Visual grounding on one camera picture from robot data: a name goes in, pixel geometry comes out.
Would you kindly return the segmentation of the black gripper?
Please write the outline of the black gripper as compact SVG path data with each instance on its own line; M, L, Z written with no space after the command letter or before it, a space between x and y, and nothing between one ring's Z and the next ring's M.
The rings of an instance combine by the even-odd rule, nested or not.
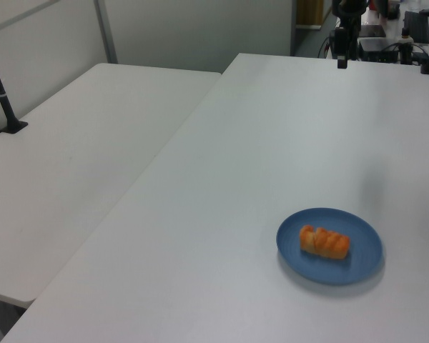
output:
M347 30L345 28L336 28L333 37L333 52L337 56L337 68L346 69L347 59Z

